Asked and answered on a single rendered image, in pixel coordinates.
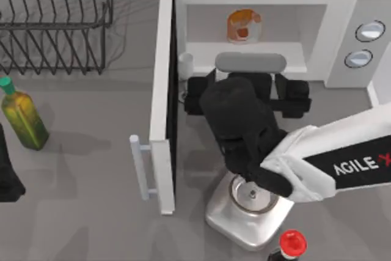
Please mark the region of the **white cup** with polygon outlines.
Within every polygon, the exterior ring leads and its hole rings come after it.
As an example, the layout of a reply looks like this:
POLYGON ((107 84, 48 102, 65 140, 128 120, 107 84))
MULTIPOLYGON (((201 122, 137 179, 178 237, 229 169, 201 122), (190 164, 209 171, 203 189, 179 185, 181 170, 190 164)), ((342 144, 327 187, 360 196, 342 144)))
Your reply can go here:
POLYGON ((180 81, 187 81, 194 72, 194 56, 184 52, 178 57, 178 78, 180 81))

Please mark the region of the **pale grey rounded box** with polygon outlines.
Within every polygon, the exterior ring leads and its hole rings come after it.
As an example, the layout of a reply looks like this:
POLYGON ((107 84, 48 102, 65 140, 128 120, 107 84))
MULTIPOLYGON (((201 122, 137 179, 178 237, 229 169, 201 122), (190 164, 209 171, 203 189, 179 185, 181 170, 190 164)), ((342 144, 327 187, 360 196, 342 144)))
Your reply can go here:
POLYGON ((287 66, 287 60, 277 53, 219 53, 214 62, 221 72, 280 73, 287 66))

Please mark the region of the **orange and clear jar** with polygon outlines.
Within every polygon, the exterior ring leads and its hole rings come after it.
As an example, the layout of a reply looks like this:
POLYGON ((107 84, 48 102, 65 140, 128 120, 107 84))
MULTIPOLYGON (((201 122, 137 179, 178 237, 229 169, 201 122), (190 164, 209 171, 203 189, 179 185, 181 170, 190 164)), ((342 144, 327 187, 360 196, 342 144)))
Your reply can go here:
POLYGON ((262 17, 252 9, 239 9, 227 18, 227 40, 230 43, 257 43, 261 36, 262 17))

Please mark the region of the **white microwave door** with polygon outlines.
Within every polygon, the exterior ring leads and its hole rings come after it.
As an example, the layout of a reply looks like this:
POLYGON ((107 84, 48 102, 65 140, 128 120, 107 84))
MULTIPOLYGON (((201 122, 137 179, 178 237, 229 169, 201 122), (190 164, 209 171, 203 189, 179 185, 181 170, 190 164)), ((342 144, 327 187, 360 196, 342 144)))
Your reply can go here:
POLYGON ((162 215, 175 211, 177 56, 175 0, 159 0, 149 143, 162 215))

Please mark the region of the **round microwave knob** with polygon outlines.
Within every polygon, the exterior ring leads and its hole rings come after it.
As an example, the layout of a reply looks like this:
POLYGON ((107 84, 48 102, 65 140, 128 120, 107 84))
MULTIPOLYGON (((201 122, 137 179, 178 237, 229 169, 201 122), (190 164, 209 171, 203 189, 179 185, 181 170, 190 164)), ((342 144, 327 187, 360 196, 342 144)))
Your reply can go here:
POLYGON ((345 65, 349 68, 361 68, 367 66, 373 58, 369 50, 360 50, 349 53, 345 57, 345 65))
POLYGON ((356 39, 362 43, 372 42, 382 37, 386 31, 386 26, 383 22, 374 20, 369 23, 361 24, 356 29, 356 39))

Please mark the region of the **pale microwave oven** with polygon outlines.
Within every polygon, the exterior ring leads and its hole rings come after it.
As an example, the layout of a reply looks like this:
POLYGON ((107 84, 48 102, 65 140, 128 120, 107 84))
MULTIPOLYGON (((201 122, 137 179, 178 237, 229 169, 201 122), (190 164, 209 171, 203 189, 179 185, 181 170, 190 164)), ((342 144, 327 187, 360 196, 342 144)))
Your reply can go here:
POLYGON ((372 106, 379 103, 373 76, 391 48, 391 0, 175 0, 180 53, 194 56, 198 74, 215 67, 223 52, 277 53, 287 60, 283 73, 291 79, 321 81, 328 88, 363 88, 372 106), (252 9, 262 17, 257 43, 227 40, 227 18, 239 9, 252 9), (381 21, 381 38, 362 43, 356 29, 381 21), (345 57, 369 50, 371 62, 349 68, 345 57))

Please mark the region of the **silver kitchen scale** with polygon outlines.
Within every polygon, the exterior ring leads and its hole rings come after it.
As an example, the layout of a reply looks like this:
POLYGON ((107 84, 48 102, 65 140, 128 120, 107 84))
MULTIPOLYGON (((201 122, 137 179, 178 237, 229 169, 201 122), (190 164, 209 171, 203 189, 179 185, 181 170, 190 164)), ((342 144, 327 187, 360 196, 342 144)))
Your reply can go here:
POLYGON ((293 205, 294 202, 228 172, 206 206, 205 219, 242 248, 259 251, 275 236, 293 205))

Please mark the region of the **dark bottle with red cap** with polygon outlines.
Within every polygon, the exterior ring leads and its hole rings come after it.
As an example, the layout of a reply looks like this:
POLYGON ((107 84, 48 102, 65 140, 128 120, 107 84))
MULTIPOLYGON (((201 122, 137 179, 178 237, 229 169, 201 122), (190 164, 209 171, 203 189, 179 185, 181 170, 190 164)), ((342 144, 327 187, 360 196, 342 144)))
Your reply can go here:
POLYGON ((305 236, 298 230, 286 230, 279 237, 279 248, 269 254, 267 261, 298 261, 306 250, 305 236))

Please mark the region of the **green bottle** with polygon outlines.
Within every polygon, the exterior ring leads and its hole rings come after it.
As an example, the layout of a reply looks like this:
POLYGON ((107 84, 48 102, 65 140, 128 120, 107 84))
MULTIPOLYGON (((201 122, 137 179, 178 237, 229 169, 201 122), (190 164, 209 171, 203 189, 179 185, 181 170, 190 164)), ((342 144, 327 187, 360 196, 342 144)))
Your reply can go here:
POLYGON ((9 76, 0 77, 0 88, 4 91, 1 109, 21 144, 31 150, 41 150, 49 133, 32 98, 16 90, 9 76))

